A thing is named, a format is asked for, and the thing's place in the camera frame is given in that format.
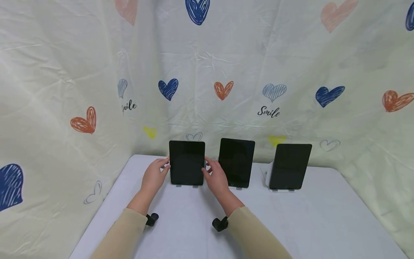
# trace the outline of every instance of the beige sleeve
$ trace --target beige sleeve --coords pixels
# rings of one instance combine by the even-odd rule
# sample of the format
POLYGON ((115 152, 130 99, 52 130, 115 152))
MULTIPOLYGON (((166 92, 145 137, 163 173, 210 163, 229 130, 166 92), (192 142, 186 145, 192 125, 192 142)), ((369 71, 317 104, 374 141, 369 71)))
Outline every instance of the beige sleeve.
POLYGON ((131 209, 124 209, 103 238, 91 259, 131 259, 147 218, 131 209))
POLYGON ((249 258, 292 259, 279 240, 247 207, 236 209, 228 222, 230 233, 249 258))

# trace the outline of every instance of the white table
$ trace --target white table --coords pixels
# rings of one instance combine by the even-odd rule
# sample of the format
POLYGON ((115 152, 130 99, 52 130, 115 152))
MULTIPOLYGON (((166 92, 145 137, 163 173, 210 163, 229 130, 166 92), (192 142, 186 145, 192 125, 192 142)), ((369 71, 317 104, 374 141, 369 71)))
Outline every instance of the white table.
MULTIPOLYGON (((70 259, 89 258, 122 210, 139 190, 148 165, 157 156, 132 156, 70 259)), ((294 259, 407 259, 351 189, 331 168, 308 167, 302 189, 272 193, 254 163, 250 186, 232 190, 287 248, 294 259)), ((137 244, 136 258, 245 258, 228 231, 216 232, 214 218, 224 212, 207 184, 199 188, 171 185, 169 174, 149 214, 157 213, 154 227, 146 227, 137 244)))

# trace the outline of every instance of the black tablet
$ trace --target black tablet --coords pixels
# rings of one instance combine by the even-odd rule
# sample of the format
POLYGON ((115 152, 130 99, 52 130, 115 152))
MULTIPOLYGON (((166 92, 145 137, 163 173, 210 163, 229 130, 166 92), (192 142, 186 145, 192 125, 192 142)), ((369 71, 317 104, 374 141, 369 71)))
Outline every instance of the black tablet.
POLYGON ((170 141, 171 183, 203 185, 205 143, 202 141, 170 141))
POLYGON ((278 144, 269 189, 298 190, 302 188, 311 150, 311 144, 278 144))
POLYGON ((254 151, 254 141, 221 139, 219 163, 226 173, 229 186, 249 187, 254 151))

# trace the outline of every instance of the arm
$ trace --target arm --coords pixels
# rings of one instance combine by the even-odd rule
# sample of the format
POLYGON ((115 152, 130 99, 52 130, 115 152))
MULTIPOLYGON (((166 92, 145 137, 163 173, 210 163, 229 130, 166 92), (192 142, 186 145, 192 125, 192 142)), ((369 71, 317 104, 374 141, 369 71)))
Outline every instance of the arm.
POLYGON ((292 259, 277 238, 229 190, 218 161, 206 157, 210 169, 202 168, 207 185, 228 217, 229 230, 249 258, 292 259))
POLYGON ((118 220, 92 254, 91 259, 131 259, 138 238, 147 223, 147 213, 152 199, 164 183, 169 161, 157 159, 144 173, 140 191, 134 196, 118 220))

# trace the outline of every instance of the orange heart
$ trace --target orange heart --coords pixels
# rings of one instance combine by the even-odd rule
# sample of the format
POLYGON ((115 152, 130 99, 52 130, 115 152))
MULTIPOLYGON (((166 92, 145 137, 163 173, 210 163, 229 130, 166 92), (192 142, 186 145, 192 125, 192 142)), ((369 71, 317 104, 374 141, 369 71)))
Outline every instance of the orange heart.
POLYGON ((220 98, 220 100, 224 100, 230 93, 231 89, 233 88, 233 81, 230 81, 226 88, 223 87, 223 85, 220 82, 214 83, 214 91, 216 91, 217 96, 220 98))
POLYGON ((83 133, 93 133, 96 127, 96 111, 95 108, 90 106, 86 110, 86 120, 82 117, 74 117, 70 120, 70 125, 76 131, 83 133))
POLYGON ((329 33, 351 14, 358 2, 359 0, 346 0, 339 7, 334 2, 329 2, 323 7, 320 19, 329 33))
POLYGON ((137 17, 138 0, 115 0, 115 8, 118 13, 132 26, 135 25, 137 17))
POLYGON ((387 112, 398 111, 414 100, 414 93, 404 94, 398 97, 396 91, 386 91, 383 95, 383 105, 387 112))

